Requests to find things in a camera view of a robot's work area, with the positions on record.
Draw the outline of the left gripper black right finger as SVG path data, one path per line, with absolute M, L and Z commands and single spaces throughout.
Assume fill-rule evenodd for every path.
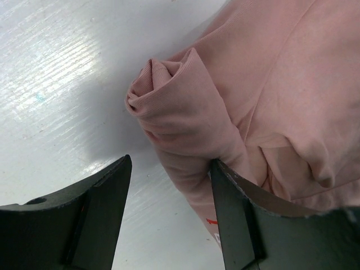
M 210 168 L 226 269 L 358 269 L 359 208 L 319 212 L 283 200 L 220 160 Z

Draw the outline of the dusty pink t-shirt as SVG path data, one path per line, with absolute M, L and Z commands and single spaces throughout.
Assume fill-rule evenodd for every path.
M 359 205 L 358 1 L 231 1 L 125 103 L 216 240 L 213 159 L 301 206 Z

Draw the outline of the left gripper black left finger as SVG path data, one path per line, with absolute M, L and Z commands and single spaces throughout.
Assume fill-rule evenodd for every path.
M 111 269 L 131 172 L 125 155 L 61 190 L 1 206 L 1 268 Z

